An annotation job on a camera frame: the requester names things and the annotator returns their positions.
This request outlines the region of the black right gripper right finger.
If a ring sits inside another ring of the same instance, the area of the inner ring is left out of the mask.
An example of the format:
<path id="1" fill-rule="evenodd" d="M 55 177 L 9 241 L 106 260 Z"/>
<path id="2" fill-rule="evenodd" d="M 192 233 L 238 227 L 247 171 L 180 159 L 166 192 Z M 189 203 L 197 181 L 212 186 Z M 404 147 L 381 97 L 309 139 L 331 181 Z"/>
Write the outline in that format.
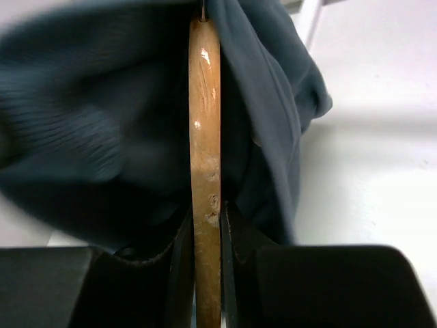
<path id="1" fill-rule="evenodd" d="M 226 203 L 221 213 L 228 327 L 435 327 L 409 261 L 379 245 L 281 246 Z"/>

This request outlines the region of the blue t shirt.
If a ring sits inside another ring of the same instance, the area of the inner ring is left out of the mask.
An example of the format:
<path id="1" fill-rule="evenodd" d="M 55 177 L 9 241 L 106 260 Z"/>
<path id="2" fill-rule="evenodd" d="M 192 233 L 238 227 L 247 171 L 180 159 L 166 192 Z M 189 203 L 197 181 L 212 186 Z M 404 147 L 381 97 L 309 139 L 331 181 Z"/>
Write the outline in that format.
<path id="1" fill-rule="evenodd" d="M 81 1 L 1 30 L 1 192 L 119 249 L 191 197 L 188 33 L 196 1 Z M 279 1 L 208 1 L 221 41 L 222 194 L 292 242 L 300 137 L 332 106 Z"/>

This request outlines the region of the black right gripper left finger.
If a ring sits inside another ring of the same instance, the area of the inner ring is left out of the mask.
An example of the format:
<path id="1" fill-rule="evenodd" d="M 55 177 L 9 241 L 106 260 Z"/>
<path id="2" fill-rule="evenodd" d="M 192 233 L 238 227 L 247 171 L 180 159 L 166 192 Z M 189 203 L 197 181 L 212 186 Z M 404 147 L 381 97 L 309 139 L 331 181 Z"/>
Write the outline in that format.
<path id="1" fill-rule="evenodd" d="M 3 248 L 2 327 L 190 327 L 193 215 L 179 208 L 143 251 Z"/>

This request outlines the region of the wooden hanger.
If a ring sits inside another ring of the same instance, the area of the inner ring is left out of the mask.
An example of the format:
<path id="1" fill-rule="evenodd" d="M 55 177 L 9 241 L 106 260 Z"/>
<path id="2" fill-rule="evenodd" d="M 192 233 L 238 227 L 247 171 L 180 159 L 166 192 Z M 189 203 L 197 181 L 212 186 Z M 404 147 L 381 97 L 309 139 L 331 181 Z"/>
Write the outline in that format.
<path id="1" fill-rule="evenodd" d="M 188 89 L 196 323 L 214 328 L 221 326 L 221 52 L 209 20 L 191 21 Z"/>

